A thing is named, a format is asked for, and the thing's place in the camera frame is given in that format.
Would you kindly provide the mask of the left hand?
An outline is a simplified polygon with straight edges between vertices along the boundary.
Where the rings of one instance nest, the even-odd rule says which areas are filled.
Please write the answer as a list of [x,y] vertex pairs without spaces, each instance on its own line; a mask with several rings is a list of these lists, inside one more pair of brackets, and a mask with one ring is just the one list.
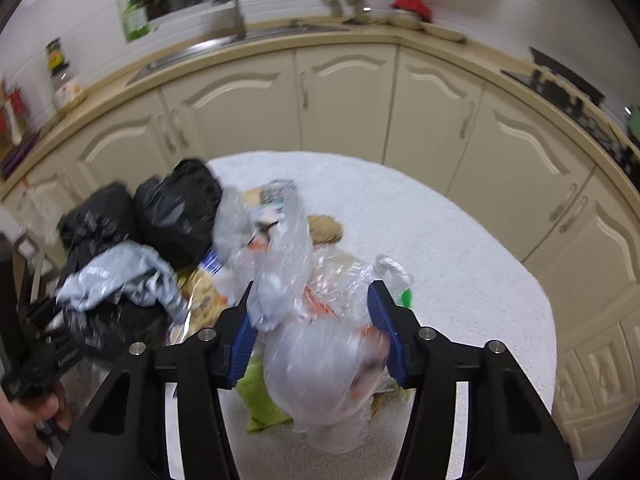
[[49,449],[49,445],[38,436],[37,426],[54,419],[62,430],[69,430],[73,422],[65,389],[60,382],[55,382],[52,391],[40,398],[9,401],[1,391],[1,419],[26,460],[37,467],[46,462]]

